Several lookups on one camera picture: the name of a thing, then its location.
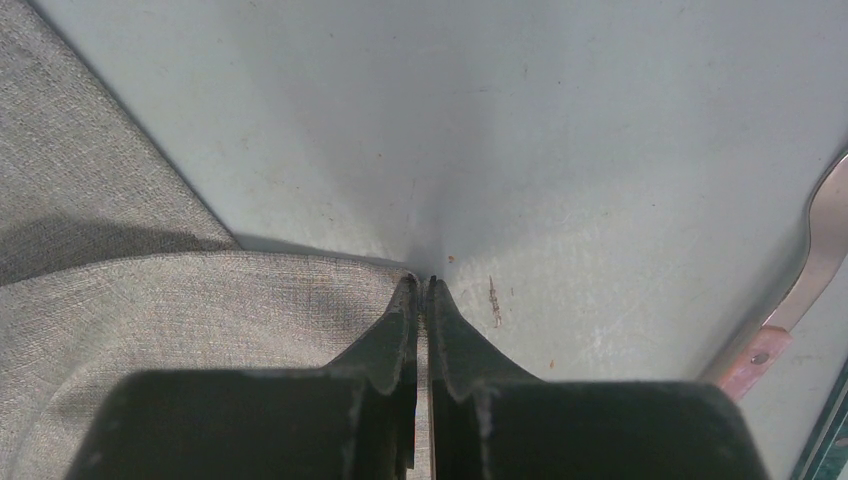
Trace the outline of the grey cloth napkin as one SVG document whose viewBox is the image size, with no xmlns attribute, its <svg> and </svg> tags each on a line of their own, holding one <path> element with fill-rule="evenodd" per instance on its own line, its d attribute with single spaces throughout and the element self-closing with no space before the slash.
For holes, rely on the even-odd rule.
<svg viewBox="0 0 848 480">
<path fill-rule="evenodd" d="M 404 276 L 240 250 L 35 10 L 2 3 L 3 478 L 62 478 L 133 372 L 327 363 Z"/>
</svg>

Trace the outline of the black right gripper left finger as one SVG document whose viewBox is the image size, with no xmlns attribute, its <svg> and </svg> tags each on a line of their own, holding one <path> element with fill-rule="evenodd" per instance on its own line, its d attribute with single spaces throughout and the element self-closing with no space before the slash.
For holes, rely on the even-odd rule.
<svg viewBox="0 0 848 480">
<path fill-rule="evenodd" d="M 414 464 L 417 283 L 320 368 L 148 370 L 99 408 L 71 479 L 402 479 Z"/>
</svg>

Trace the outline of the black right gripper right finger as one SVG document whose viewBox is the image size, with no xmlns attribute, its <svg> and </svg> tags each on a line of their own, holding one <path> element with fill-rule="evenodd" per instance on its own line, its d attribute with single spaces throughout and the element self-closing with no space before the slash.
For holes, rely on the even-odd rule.
<svg viewBox="0 0 848 480">
<path fill-rule="evenodd" d="M 548 382 L 498 350 L 447 284 L 426 293 L 437 479 L 764 479 L 737 406 L 680 381 Z"/>
</svg>

